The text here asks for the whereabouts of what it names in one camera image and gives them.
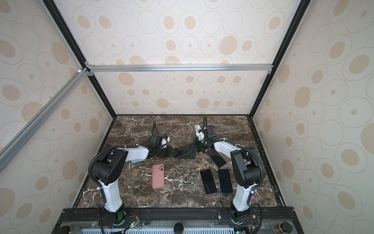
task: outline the black cable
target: black cable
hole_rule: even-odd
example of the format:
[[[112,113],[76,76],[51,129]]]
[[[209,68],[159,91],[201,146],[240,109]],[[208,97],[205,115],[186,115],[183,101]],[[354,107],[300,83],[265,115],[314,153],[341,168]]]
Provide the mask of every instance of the black cable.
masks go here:
[[[204,115],[203,117],[203,128],[206,127],[208,125],[208,118],[206,117],[206,115]]]
[[[236,145],[235,143],[233,143],[233,142],[231,142],[231,141],[229,141],[229,140],[226,140],[226,139],[217,139],[217,140],[214,140],[214,141],[212,141],[212,142],[206,144],[206,146],[207,146],[207,147],[210,147],[212,144],[214,144],[214,143],[216,143],[216,142],[223,142],[223,141],[228,142],[228,143],[230,143],[230,144],[232,144],[232,145],[235,145],[236,147],[238,147],[238,148],[240,148],[240,149],[245,150],[246,152],[248,152],[248,153],[252,156],[252,158],[254,158],[254,160],[255,160],[256,163],[258,164],[258,169],[260,170],[260,180],[259,180],[259,182],[258,182],[258,185],[254,186],[254,187],[252,188],[252,191],[254,191],[255,189],[261,187],[261,186],[263,185],[263,183],[264,183],[264,176],[265,176],[265,174],[264,174],[264,169],[263,169],[263,167],[262,167],[262,162],[261,162],[261,160],[257,157],[257,155],[254,154],[252,151],[250,151],[247,147],[245,147],[245,146],[241,146],[241,145]]]
[[[220,199],[220,203],[222,204],[222,207],[223,207],[223,210],[226,210],[228,214],[230,214],[230,212],[228,211],[228,209],[225,207],[225,205],[223,204],[223,201],[222,199]]]
[[[100,213],[100,229],[101,229],[101,233],[105,234],[104,227],[102,226],[101,207],[99,205],[97,205],[97,207],[99,208],[99,213]]]
[[[156,127],[156,122],[153,121],[151,134],[149,135],[148,139],[145,142],[143,142],[141,145],[144,145],[145,143],[147,143],[149,141],[149,139],[151,139],[151,136],[152,136],[155,129],[156,129],[156,133],[159,134],[159,131],[157,130],[157,127]]]
[[[254,233],[252,233],[253,230],[251,230],[251,231],[249,232],[249,234],[256,234],[256,233],[260,230],[261,225],[262,225],[262,221],[263,221],[263,217],[262,217],[262,208],[261,208],[260,204],[258,204],[258,203],[254,203],[253,206],[251,206],[251,207],[255,207],[255,206],[257,206],[258,209],[260,210],[260,222],[258,223],[257,229],[254,231]]]
[[[126,228],[126,229],[123,230],[123,231],[116,231],[116,232],[111,233],[111,234],[124,234],[128,229],[130,229],[130,227]]]
[[[115,146],[111,146],[111,147],[107,147],[105,149],[103,149],[102,151],[100,151],[98,154],[96,154],[96,156],[92,159],[92,161],[90,162],[90,165],[88,165],[88,177],[99,187],[101,188],[100,189],[100,193],[101,193],[101,197],[102,197],[102,202],[103,204],[105,205],[107,203],[107,198],[105,197],[105,194],[104,194],[104,190],[102,189],[102,184],[100,184],[100,182],[92,175],[92,167],[94,166],[97,158],[102,155],[103,153],[107,153],[108,151],[110,150],[113,150],[113,149],[117,149],[117,148],[126,148],[125,145],[115,145]]]

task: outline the patterned wall panel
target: patterned wall panel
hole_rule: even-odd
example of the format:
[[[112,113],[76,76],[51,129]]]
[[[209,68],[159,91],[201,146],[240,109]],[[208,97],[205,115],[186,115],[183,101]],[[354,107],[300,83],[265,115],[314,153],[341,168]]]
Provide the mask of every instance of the patterned wall panel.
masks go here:
[[[304,233],[374,229],[374,1],[315,0],[254,121]]]
[[[83,79],[0,173],[0,233],[52,232],[112,118]]]
[[[117,114],[248,114],[267,71],[97,72]]]
[[[299,0],[59,0],[96,65],[272,63]]]
[[[0,150],[79,67],[39,2],[0,2]]]

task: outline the wooden stick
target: wooden stick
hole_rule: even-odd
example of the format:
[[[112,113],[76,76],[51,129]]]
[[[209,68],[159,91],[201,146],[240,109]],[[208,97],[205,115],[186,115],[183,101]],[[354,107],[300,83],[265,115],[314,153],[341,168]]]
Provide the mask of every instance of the wooden stick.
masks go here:
[[[157,122],[156,124],[172,124],[172,123],[181,123],[182,121],[180,120],[169,120],[169,121],[164,121],[164,122]]]

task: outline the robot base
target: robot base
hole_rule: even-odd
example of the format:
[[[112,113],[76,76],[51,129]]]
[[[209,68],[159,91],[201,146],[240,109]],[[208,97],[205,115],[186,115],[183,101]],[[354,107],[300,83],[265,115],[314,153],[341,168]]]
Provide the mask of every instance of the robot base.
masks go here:
[[[118,224],[121,224],[123,222],[124,217],[126,215],[126,212],[124,211],[124,209],[125,209],[125,207],[122,204],[121,207],[119,207],[119,209],[116,212],[110,212],[107,209],[104,209],[104,210],[105,210],[106,216],[108,216],[108,218],[113,221],[113,224],[118,225]]]
[[[248,208],[247,210],[244,210],[244,211],[238,211],[238,210],[236,210],[233,202],[231,202],[230,214],[231,214],[231,218],[232,218],[233,223],[241,224],[243,221],[245,221],[245,219],[249,215],[253,216],[254,211],[251,208]]]

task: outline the dark brown marble surface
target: dark brown marble surface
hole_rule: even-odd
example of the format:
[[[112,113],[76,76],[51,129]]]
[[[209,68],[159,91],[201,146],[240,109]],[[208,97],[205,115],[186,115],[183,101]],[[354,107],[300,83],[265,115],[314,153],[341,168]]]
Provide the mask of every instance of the dark brown marble surface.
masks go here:
[[[195,124],[202,125],[202,116],[119,116],[107,139],[107,143],[115,145],[135,145],[144,142],[152,129],[153,120],[156,122],[180,120],[181,123],[158,124],[160,134],[171,138],[170,144],[174,148],[192,142]],[[214,126],[215,132],[232,142],[255,146],[255,141],[245,116],[208,116],[208,125]],[[222,194],[218,181],[216,165],[208,155],[196,153],[195,159],[152,159],[137,164],[126,162],[118,184],[120,196],[125,207],[222,207],[220,200],[226,207],[235,196],[237,183],[232,172],[231,160],[223,155],[226,165],[221,169],[229,169],[233,185],[232,194]],[[164,164],[165,187],[152,189],[152,166]],[[217,193],[205,194],[200,171],[212,171]],[[102,205],[101,194],[94,190],[97,186],[89,180],[84,188],[78,208],[96,207]],[[266,176],[264,185],[257,189],[252,202],[258,202],[264,207],[276,206],[276,200]]]

